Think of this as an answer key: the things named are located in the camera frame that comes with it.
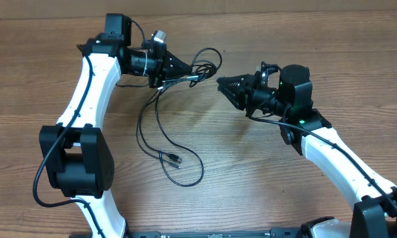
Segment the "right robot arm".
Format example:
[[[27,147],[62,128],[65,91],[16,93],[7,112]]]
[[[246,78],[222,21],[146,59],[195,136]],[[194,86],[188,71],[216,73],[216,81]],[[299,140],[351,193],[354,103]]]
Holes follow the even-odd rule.
[[[331,123],[313,107],[309,68],[263,62],[255,74],[220,77],[218,91],[246,117],[270,124],[314,163],[344,196],[350,222],[324,216],[287,229],[290,237],[397,237],[397,186],[360,159]]]

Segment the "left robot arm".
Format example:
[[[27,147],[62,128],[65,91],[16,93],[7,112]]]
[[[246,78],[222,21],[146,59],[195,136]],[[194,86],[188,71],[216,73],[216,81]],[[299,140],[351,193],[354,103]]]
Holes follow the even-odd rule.
[[[140,48],[131,47],[134,20],[108,13],[104,32],[79,45],[83,64],[73,96],[54,126],[43,126],[39,142],[43,160],[32,185],[34,200],[43,207],[76,203],[93,237],[127,237],[127,222],[110,190],[114,160],[102,127],[112,91],[122,75],[146,77],[147,86],[161,88],[167,81],[192,73],[192,66],[171,54],[160,30]],[[41,201],[38,182],[46,172],[50,185],[66,200]]]

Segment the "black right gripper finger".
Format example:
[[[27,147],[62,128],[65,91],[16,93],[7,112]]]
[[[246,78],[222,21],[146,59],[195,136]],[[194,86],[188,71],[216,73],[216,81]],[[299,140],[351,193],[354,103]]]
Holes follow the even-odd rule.
[[[218,91],[220,91],[231,104],[239,110],[244,110],[246,108],[246,99],[244,93],[233,93],[226,87],[218,86]]]
[[[254,81],[254,75],[245,74],[234,77],[220,77],[217,79],[219,86],[228,89],[244,89]]]

